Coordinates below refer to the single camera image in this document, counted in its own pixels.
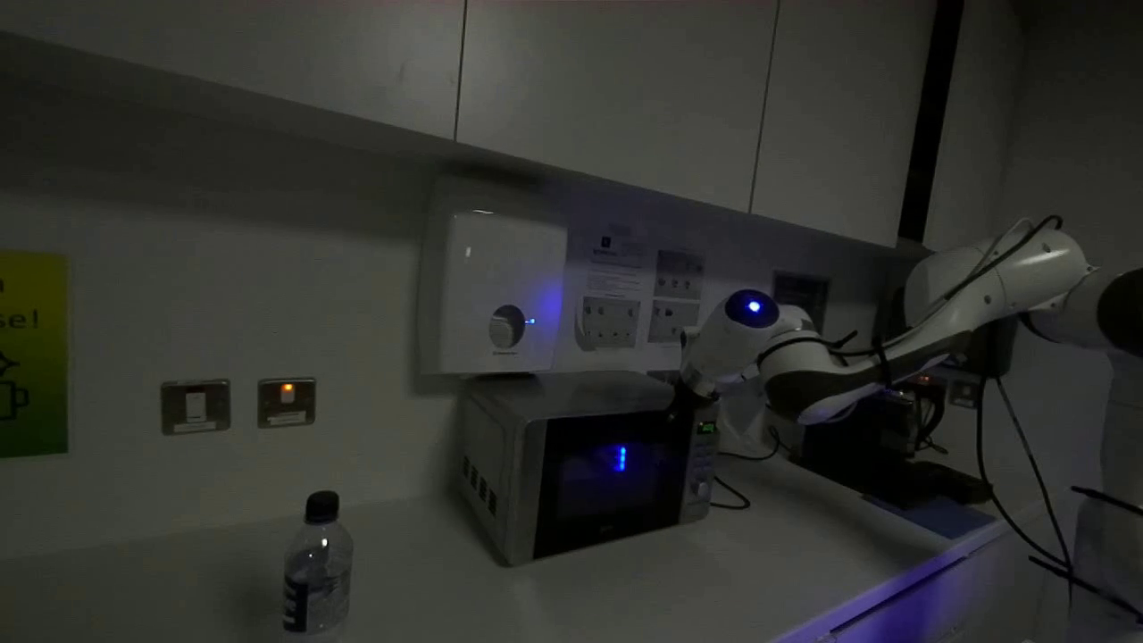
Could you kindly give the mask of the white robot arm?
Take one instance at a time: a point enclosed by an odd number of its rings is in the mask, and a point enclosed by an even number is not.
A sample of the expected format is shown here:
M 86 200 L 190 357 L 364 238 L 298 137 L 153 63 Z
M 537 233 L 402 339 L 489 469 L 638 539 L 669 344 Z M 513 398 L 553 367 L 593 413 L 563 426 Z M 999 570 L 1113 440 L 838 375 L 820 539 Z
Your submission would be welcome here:
M 681 336 L 681 370 L 701 400 L 758 382 L 779 418 L 812 427 L 934 370 L 975 332 L 1014 318 L 1049 344 L 1089 346 L 1112 361 L 1100 482 L 1080 485 L 1076 558 L 1042 554 L 1038 566 L 1080 585 L 1067 606 L 1076 636 L 1138 643 L 1143 269 L 1089 261 L 1057 214 L 917 261 L 904 283 L 904 329 L 852 352 L 836 350 L 804 306 L 734 289 Z

